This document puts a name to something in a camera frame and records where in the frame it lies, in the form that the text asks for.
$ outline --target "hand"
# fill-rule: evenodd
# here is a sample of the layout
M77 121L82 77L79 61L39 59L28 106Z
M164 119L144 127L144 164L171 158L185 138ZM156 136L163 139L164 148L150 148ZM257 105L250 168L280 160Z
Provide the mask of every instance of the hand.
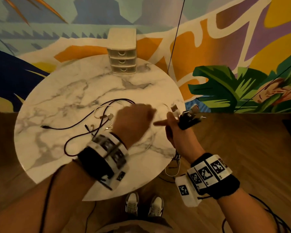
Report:
M205 153L193 129L181 130L178 126L178 120L171 112L167 113L166 120L156 121L153 124L155 126L165 126L167 139L189 163L192 164L198 157Z
M129 149L139 141L149 129L156 109L151 105L132 104L120 109L115 117L112 132L116 134Z

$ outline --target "white sneaker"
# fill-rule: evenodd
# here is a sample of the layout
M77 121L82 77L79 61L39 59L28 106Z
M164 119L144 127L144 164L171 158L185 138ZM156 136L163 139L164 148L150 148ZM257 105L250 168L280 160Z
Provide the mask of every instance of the white sneaker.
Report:
M164 200L160 197L155 196L152 199L152 202L150 205L150 211L148 213L148 217L162 216L163 210L164 210Z
M138 203L138 193L128 194L125 201L125 212L138 216Z

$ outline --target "round table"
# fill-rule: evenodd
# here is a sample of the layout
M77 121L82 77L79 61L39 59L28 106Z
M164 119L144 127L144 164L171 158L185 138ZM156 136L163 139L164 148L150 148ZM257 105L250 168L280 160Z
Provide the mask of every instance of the round table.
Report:
M135 103L151 104L157 109L154 121L165 119L174 104L185 110L182 95L175 82L157 66L137 59L137 73L122 75L111 71L108 55L83 58L51 73L28 95L21 107L14 130L16 154L28 176L39 183L71 161L63 152L65 142L89 128L99 126L100 119L90 115L80 124L66 130L43 129L69 127L104 102L117 98L131 99ZM129 105L113 103L107 113ZM96 111L99 117L105 107ZM112 124L114 118L105 127ZM91 135L73 139L67 153L77 154L91 140ZM96 182L84 201L105 200L134 191L154 179L170 163L175 149L167 140L164 127L147 131L144 137L129 149L129 171L118 188L113 191Z

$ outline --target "drawer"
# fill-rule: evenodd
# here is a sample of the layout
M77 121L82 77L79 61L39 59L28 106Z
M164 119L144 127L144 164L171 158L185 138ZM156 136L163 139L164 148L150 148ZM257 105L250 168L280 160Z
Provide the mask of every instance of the drawer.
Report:
M111 58L115 59L129 59L136 58L136 49L134 50L111 50L107 49Z
M110 58L110 64L118 67L135 66L136 58L133 59L114 59Z
M134 74L136 73L136 66L133 67L116 67L111 66L112 71L116 74Z

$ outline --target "painted mural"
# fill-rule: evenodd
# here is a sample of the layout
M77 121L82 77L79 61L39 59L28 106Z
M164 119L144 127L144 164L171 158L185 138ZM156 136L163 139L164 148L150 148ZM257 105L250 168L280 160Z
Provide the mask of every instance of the painted mural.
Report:
M0 112L19 111L53 71L107 54L111 27L189 108L291 112L291 0L0 0Z

